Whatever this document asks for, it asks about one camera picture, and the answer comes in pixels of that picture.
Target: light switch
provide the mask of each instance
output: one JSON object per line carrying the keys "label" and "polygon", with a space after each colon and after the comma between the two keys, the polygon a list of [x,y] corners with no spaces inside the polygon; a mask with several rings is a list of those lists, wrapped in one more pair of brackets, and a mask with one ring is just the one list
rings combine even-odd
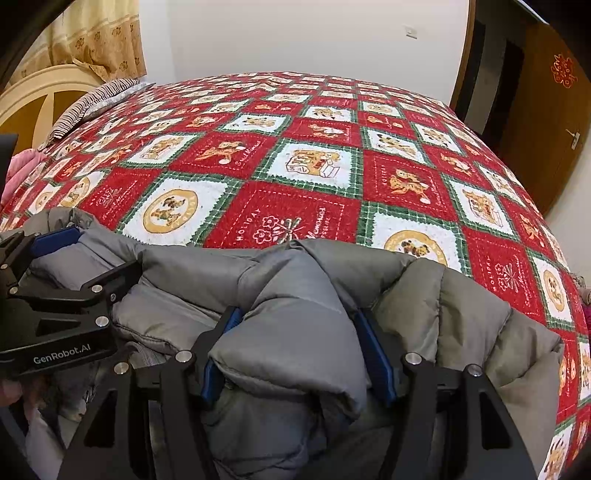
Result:
{"label": "light switch", "polygon": [[406,26],[405,26],[405,27],[404,27],[404,29],[406,30],[407,37],[410,37],[410,38],[415,38],[415,39],[417,39],[417,38],[418,38],[418,35],[417,35],[417,29],[416,29],[416,28],[413,28],[413,27],[406,27]]}

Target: door handle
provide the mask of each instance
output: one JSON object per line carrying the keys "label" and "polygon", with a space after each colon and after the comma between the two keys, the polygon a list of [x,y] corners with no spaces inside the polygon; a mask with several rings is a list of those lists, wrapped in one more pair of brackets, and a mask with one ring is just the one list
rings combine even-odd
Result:
{"label": "door handle", "polygon": [[573,137],[573,143],[570,146],[570,148],[572,148],[573,150],[575,150],[577,148],[577,144],[579,143],[579,138],[581,138],[581,134],[579,132],[576,132],[574,134],[568,128],[566,129],[566,131],[569,133],[569,135],[571,137]]}

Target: pillow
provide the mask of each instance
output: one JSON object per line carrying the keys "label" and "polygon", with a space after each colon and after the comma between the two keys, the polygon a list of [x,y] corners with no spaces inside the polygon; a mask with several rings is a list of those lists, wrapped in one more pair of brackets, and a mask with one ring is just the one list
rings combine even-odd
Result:
{"label": "pillow", "polygon": [[70,132],[80,120],[82,120],[82,117],[91,106],[102,100],[118,95],[138,83],[138,79],[115,79],[81,96],[68,107],[59,119],[57,119],[51,132],[49,132],[45,145],[50,145],[53,142],[64,138],[66,134]]}
{"label": "pillow", "polygon": [[143,92],[144,90],[150,88],[152,85],[155,85],[155,83],[140,82],[137,85],[133,85],[133,87],[129,87],[127,90],[124,90],[123,92],[115,95],[114,97],[107,98],[94,104],[84,114],[84,116],[82,117],[82,122],[87,122],[89,120],[92,120],[93,118],[98,117],[99,115],[105,113],[107,110],[113,108],[115,105],[127,100],[134,93]]}

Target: wooden headboard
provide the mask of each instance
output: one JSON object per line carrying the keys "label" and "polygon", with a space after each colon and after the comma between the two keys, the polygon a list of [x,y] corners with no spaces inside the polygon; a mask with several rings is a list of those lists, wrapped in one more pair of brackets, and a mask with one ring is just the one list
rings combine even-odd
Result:
{"label": "wooden headboard", "polygon": [[29,75],[0,95],[0,134],[18,134],[15,153],[37,148],[60,115],[102,83],[92,70],[71,64]]}

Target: white wall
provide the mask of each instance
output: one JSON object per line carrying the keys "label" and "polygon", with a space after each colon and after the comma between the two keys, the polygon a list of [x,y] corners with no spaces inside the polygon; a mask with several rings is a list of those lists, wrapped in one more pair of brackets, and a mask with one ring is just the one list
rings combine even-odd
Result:
{"label": "white wall", "polygon": [[573,174],[546,221],[569,263],[570,271],[591,284],[591,131]]}
{"label": "white wall", "polygon": [[[466,35],[468,0],[141,0],[148,67],[166,28],[144,15],[166,3],[178,80],[292,70],[396,85],[451,99]],[[414,27],[418,40],[405,36]],[[157,41],[144,40],[150,35]]]}
{"label": "white wall", "polygon": [[143,80],[159,85],[177,80],[167,3],[167,0],[139,0],[139,29],[148,72]]}

